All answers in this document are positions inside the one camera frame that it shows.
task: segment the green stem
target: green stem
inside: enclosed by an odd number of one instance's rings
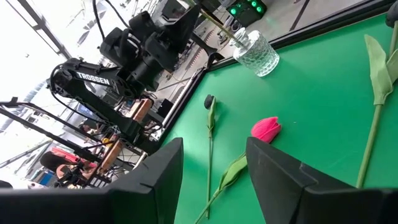
[[[207,209],[210,207],[211,203],[213,203],[213,201],[217,198],[217,196],[219,196],[220,193],[221,193],[221,191],[218,191],[218,190],[214,193],[214,195],[212,196],[210,201],[207,202],[207,204],[206,204],[205,208],[203,209],[203,211],[201,211],[199,217],[195,220],[195,224],[197,224],[200,221],[201,217],[205,214]]]
[[[357,188],[362,188],[364,184],[366,171],[368,170],[369,159],[372,154],[372,148],[377,134],[377,126],[379,125],[381,109],[382,105],[376,105],[376,108],[374,110],[373,121],[372,121],[371,130],[369,132],[368,142],[366,143],[365,153],[363,154],[362,164],[358,174],[358,180],[356,181]]]
[[[397,37],[398,37],[398,21],[394,23],[394,30],[392,31],[392,37],[390,43],[390,57],[392,53],[394,53],[394,51],[396,50]]]
[[[207,198],[206,202],[210,201],[210,187],[211,187],[211,161],[213,157],[213,138],[211,137],[211,133],[209,133],[209,169],[207,171]],[[206,210],[206,217],[209,219],[210,217],[210,208]]]

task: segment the metal frame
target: metal frame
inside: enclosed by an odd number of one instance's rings
[[[99,158],[99,157],[97,157],[95,155],[92,155],[90,152],[88,152],[88,149],[90,147],[80,147],[79,145],[77,145],[77,144],[75,144],[75,143],[73,143],[71,141],[64,140],[64,139],[60,138],[59,136],[56,136],[56,135],[46,131],[45,129],[38,127],[37,125],[32,124],[32,123],[26,121],[23,118],[20,118],[19,116],[13,114],[12,112],[10,112],[9,110],[6,109],[6,108],[18,108],[20,106],[25,106],[25,107],[28,107],[28,108],[30,108],[32,110],[36,110],[36,111],[39,111],[39,112],[41,112],[43,114],[46,114],[47,116],[53,118],[54,120],[56,120],[58,122],[61,122],[63,125],[68,126],[72,130],[74,130],[74,131],[76,131],[76,132],[78,132],[78,133],[80,133],[80,134],[82,134],[82,135],[84,135],[84,136],[96,141],[96,142],[100,142],[96,146],[102,146],[103,143],[101,143],[101,141],[99,139],[96,139],[93,136],[81,131],[80,129],[78,129],[78,128],[74,127],[73,125],[69,124],[68,122],[60,119],[59,117],[55,116],[54,114],[52,114],[52,113],[50,113],[50,112],[48,112],[46,110],[43,110],[42,108],[40,108],[39,106],[36,106],[33,103],[13,102],[13,101],[0,102],[0,114],[3,114],[4,116],[7,116],[8,118],[11,118],[14,121],[17,121],[17,122],[21,123],[24,126],[27,126],[27,127],[31,128],[31,129],[33,129],[35,131],[38,131],[38,132],[42,133],[42,134],[46,135],[47,137],[53,139],[54,141],[57,141],[57,142],[65,145],[66,147],[69,147],[70,149],[73,149],[74,153],[76,155],[78,155],[78,156],[80,156],[80,157],[82,157],[84,159],[87,159],[87,160],[89,160],[91,162],[98,162],[99,164],[98,164],[97,168],[95,169],[95,172],[98,170],[99,167],[101,167],[101,164],[105,160],[106,156],[111,152],[110,150],[108,150],[106,152],[106,154],[104,155],[104,157],[101,159],[101,158]],[[117,139],[113,141],[111,148],[114,146],[116,141],[117,141]],[[134,168],[133,166],[131,166],[127,162],[124,162],[124,161],[122,161],[122,160],[120,160],[118,158],[116,159],[114,164],[116,166],[122,167],[123,169],[126,169],[126,170],[133,170],[133,168]],[[93,179],[104,181],[104,179],[101,176],[94,174],[86,182],[87,185],[93,185],[91,183],[91,181]]]
[[[346,9],[343,9],[318,21],[315,21],[314,23],[309,24],[305,27],[288,32],[287,34],[282,35],[270,41],[269,43],[274,49],[281,49],[282,47],[296,44],[303,40],[307,40],[312,37],[316,37],[318,35],[322,35],[327,32],[342,28],[344,26],[348,26],[356,22],[385,13],[394,2],[395,0],[364,0],[353,6],[347,7]],[[198,88],[205,75],[208,72],[224,68],[235,63],[237,63],[237,61],[234,58],[226,58],[216,63],[212,63],[211,66],[208,68],[203,67],[197,74],[192,76],[190,80],[190,85],[187,86],[187,89],[181,96],[180,101],[178,101],[174,106],[172,114],[170,114],[164,122],[164,132],[159,138],[159,144],[163,144],[167,135],[173,128],[174,124],[177,122],[179,116],[181,115],[182,111],[186,107],[187,103],[189,102],[190,98],[194,94],[195,90]]]
[[[17,2],[26,10],[26,12],[33,18],[33,20],[37,23],[36,26],[32,26],[29,22],[22,16],[22,14],[12,5],[10,0],[6,0],[8,5],[12,7],[12,9],[18,13],[18,15],[25,20],[25,22],[36,32],[39,37],[57,54],[63,55],[66,59],[71,58],[70,53],[65,48],[65,46],[55,37],[52,31],[47,26],[48,22],[45,20],[43,15],[40,15],[38,12],[34,10],[34,8],[26,1],[26,0],[17,0]],[[38,30],[43,30],[43,32],[49,37],[49,39],[54,43],[54,45],[58,49],[54,49],[50,43],[48,43],[39,33]]]

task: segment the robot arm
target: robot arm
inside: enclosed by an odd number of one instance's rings
[[[139,146],[142,126],[121,116],[110,105],[86,89],[84,82],[111,86],[119,95],[137,99],[146,89],[157,88],[155,77],[163,70],[174,70],[178,54],[183,51],[200,12],[192,7],[178,21],[164,26],[154,24],[148,12],[129,21],[124,31],[115,28],[104,39],[99,51],[120,68],[104,68],[76,58],[59,65],[48,80],[54,94],[73,98],[110,126],[116,126],[124,142]]]

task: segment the metal rod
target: metal rod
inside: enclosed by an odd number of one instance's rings
[[[92,149],[92,148],[94,148],[94,147],[105,146],[105,145],[111,144],[111,143],[114,143],[114,141],[109,141],[109,142],[97,144],[97,145],[94,145],[94,146],[87,146],[87,147],[84,147],[84,149]]]
[[[4,109],[3,107],[0,107],[0,113],[3,114],[4,116],[7,116],[7,117],[13,119],[14,121],[21,123],[24,126],[32,128],[33,130],[46,135],[47,137],[63,144],[64,146],[67,146],[67,147],[73,149],[75,151],[75,154],[77,154],[78,156],[81,156],[84,159],[87,159],[89,161],[97,161],[98,160],[98,157],[96,157],[95,155],[92,155],[89,151],[83,150],[81,147],[79,147],[75,143],[64,140],[64,139],[60,138],[59,136],[56,136],[56,135],[44,130],[43,128],[40,128],[24,119],[18,117],[17,115],[9,112],[8,110]]]
[[[91,136],[90,134],[88,134],[88,133],[86,133],[84,131],[81,131],[79,128],[71,125],[70,123],[60,119],[59,117],[55,116],[54,114],[44,110],[43,108],[41,108],[41,107],[39,107],[39,106],[37,106],[37,105],[35,105],[33,103],[29,103],[29,102],[0,102],[0,106],[5,106],[7,108],[15,108],[17,106],[25,106],[25,107],[30,108],[32,110],[36,110],[36,111],[39,111],[39,112],[41,112],[43,114],[46,114],[47,116],[51,117],[52,119],[62,123],[65,126],[68,126],[72,130],[84,135],[87,138],[90,138],[91,140],[94,140],[96,142],[101,142],[99,139],[96,139],[93,136]]]

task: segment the leaf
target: leaf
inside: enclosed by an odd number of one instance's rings
[[[216,192],[224,190],[226,187],[235,183],[241,171],[248,165],[246,153],[241,154],[234,162],[232,162],[226,172],[221,176],[220,185]]]
[[[210,137],[211,137],[211,132],[215,125],[215,121],[214,121],[215,113],[216,113],[216,98],[213,97],[213,101],[211,102],[210,110],[207,115],[207,128],[209,129]]]
[[[387,56],[375,38],[365,35],[365,42],[369,54],[374,104],[383,105],[387,95],[392,92],[392,80],[386,65]]]
[[[392,53],[387,62],[387,69],[390,80],[394,83],[398,78],[398,50],[395,50],[394,53]]]

